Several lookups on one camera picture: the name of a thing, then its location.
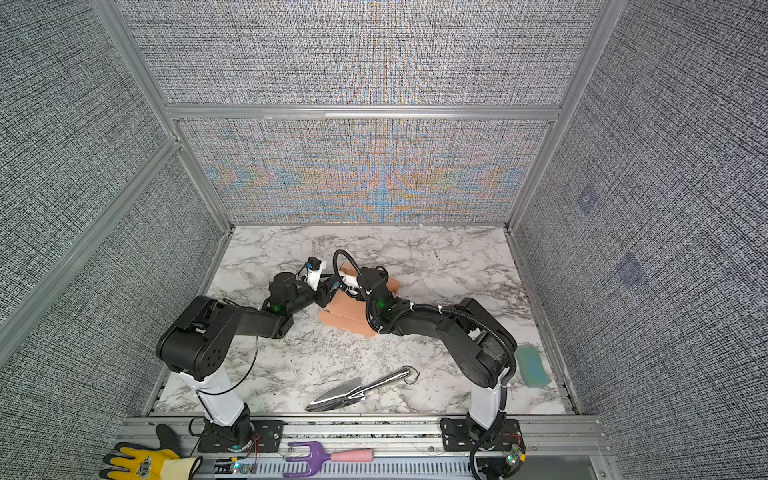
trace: marble tabletop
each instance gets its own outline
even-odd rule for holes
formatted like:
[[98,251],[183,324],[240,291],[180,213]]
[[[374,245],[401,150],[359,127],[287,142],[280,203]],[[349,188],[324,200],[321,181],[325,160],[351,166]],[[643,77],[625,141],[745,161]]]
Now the marble tabletop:
[[[449,305],[471,296],[515,337],[541,353],[551,369],[504,232],[500,227],[238,227],[208,295],[260,306],[268,284],[282,271],[296,272],[307,257],[330,264],[343,248],[361,266],[383,265],[402,283],[399,296],[417,303]],[[259,338],[256,365],[237,393],[253,414],[304,412],[327,389],[360,376],[368,383],[410,365],[420,372],[413,385],[396,382],[374,390],[366,401],[333,412],[463,413],[470,382],[437,339],[423,336],[362,337],[322,324],[313,305],[294,315],[282,339]],[[224,363],[233,383],[253,359],[256,337],[236,336]],[[171,374],[155,410],[199,412],[200,404]],[[517,415],[565,412],[554,382],[528,388],[519,372],[507,412]]]

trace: glove cuff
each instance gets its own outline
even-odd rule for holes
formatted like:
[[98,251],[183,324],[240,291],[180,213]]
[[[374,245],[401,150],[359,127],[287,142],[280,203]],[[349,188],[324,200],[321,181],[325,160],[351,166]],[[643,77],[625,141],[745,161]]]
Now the glove cuff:
[[191,480],[203,457],[177,458],[163,462],[160,480]]

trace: trowel handle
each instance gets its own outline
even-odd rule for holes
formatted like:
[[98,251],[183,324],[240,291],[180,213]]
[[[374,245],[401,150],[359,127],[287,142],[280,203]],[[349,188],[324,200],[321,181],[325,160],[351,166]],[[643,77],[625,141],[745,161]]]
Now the trowel handle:
[[373,449],[332,453],[331,462],[373,462]]
[[357,398],[360,396],[365,396],[366,392],[369,390],[378,389],[379,387],[383,387],[384,385],[388,385],[392,382],[397,382],[400,379],[404,379],[405,377],[411,375],[411,372],[414,371],[412,366],[404,366],[400,370],[394,373],[390,373],[387,376],[383,376],[382,378],[376,380],[375,382],[369,383],[368,385],[361,386],[355,392],[353,392],[351,395],[349,395],[350,398]]

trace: textured wall panel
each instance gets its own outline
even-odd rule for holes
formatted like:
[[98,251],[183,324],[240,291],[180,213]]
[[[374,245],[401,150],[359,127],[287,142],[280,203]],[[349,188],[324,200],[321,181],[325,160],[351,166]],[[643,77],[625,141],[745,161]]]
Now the textured wall panel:
[[[171,159],[0,370],[3,478],[96,478],[123,419],[144,406],[161,369],[155,343],[196,295],[219,239]],[[46,452],[44,464],[30,466],[30,452]]]
[[118,0],[173,102],[559,104],[600,0]]
[[630,2],[518,231],[629,479],[768,477],[766,45],[759,2]]
[[503,222],[542,121],[185,120],[235,223]]
[[0,3],[0,323],[165,139],[88,2]]

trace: work glove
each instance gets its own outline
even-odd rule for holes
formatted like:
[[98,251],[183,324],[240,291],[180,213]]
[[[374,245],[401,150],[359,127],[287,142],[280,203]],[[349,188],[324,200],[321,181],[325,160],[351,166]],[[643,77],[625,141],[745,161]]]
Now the work glove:
[[111,468],[100,471],[98,476],[111,480],[191,480],[202,457],[180,458],[179,438],[168,425],[161,423],[155,432],[160,439],[159,449],[120,442],[114,446],[120,455],[105,455],[104,463]]

